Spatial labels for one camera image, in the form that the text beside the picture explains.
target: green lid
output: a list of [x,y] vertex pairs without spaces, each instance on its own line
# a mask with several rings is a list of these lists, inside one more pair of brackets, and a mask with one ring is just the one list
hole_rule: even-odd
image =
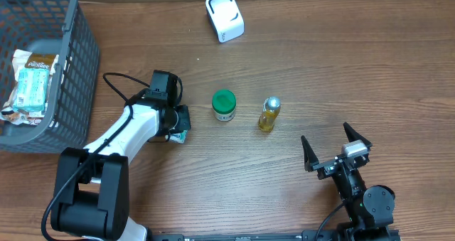
[[219,90],[212,98],[212,107],[218,114],[229,114],[235,109],[237,101],[229,90]]

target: plastic basket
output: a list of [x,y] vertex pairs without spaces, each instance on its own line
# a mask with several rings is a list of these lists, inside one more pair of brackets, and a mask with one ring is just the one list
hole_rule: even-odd
[[60,55],[42,122],[0,122],[0,150],[60,153],[83,146],[100,50],[77,0],[0,0],[0,39],[0,106],[15,85],[11,61],[17,48]]

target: wooden table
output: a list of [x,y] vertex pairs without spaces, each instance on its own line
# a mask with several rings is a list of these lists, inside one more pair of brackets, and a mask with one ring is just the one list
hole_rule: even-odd
[[[360,172],[367,186],[396,192],[392,227],[403,240],[453,238],[455,0],[239,5],[245,34],[222,45],[202,2],[83,6],[102,52],[99,76],[149,81],[155,69],[171,71],[191,113],[186,144],[146,144],[132,163],[131,216],[154,232],[185,235],[315,229],[339,198],[331,179],[305,172],[300,136],[329,160],[347,142],[349,122],[374,143]],[[114,83],[128,95],[141,89]],[[211,112],[221,88],[237,96],[228,123]],[[271,95],[282,111],[265,134],[257,120]],[[100,78],[90,141],[123,104]],[[2,153],[0,240],[43,240],[57,160]],[[344,220],[343,211],[328,227]]]

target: yellow bottle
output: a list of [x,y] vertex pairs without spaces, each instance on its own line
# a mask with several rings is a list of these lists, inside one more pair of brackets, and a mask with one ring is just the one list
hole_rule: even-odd
[[278,97],[272,96],[267,98],[262,108],[261,117],[259,118],[259,129],[264,132],[272,131],[273,126],[275,125],[275,119],[278,117],[281,107]]

